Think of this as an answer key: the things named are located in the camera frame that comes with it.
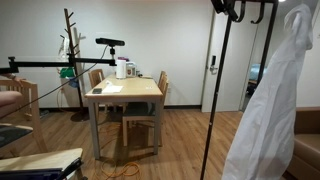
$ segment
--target door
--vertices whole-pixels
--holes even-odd
[[[241,23],[233,22],[231,25],[216,111],[238,111],[240,109],[257,30],[257,25],[251,24],[250,21],[258,17],[256,12],[252,11],[250,13],[250,8],[248,8],[243,21]],[[212,108],[217,69],[210,71],[209,67],[213,55],[216,56],[214,67],[219,67],[228,16],[221,13],[216,14],[214,18],[211,45],[209,46],[210,51],[208,53],[208,59],[210,60],[207,62],[208,68],[206,69],[204,80],[202,112],[210,112]]]

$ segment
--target sofa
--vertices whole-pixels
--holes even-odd
[[[297,108],[290,179],[320,179],[320,107]]]

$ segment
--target white cloth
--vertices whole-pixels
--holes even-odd
[[[312,48],[309,7],[292,9],[285,30],[288,34],[243,114],[223,180],[279,180],[291,161],[297,81],[305,52]]]

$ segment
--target table leg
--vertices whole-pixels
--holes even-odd
[[[160,99],[155,102],[155,125],[154,125],[154,141],[153,141],[153,152],[154,154],[158,154],[158,146],[159,146],[159,133],[160,133],[160,126],[161,126],[161,119],[160,119]]]
[[[96,115],[96,106],[95,103],[88,99],[89,106],[89,116],[90,116],[90,125],[91,125],[91,133],[92,133],[92,142],[93,142],[93,153],[95,159],[100,158],[100,145],[99,145],[99,134],[97,127],[97,115]]]

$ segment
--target wooden table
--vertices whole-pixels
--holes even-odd
[[[111,82],[115,86],[123,86],[121,92],[115,93],[102,93],[102,94],[92,94],[90,90],[85,97],[88,98],[89,106],[89,116],[91,124],[91,133],[93,140],[93,150],[94,157],[96,159],[100,158],[100,145],[99,145],[99,136],[98,128],[96,121],[96,106],[95,103],[103,104],[106,102],[153,102],[156,105],[156,114],[155,114],[155,128],[154,128],[154,154],[158,154],[158,139],[159,139],[159,128],[160,128],[160,99],[162,93],[158,88],[158,85],[153,79],[146,78],[126,78],[126,79],[117,79],[115,75],[108,76],[95,88],[104,89],[107,86],[107,82]]]
[[[0,171],[31,170],[61,168],[64,170],[75,159],[82,156],[82,149],[70,149],[64,151],[21,156],[0,160]],[[82,178],[81,169],[77,171],[77,179]]]

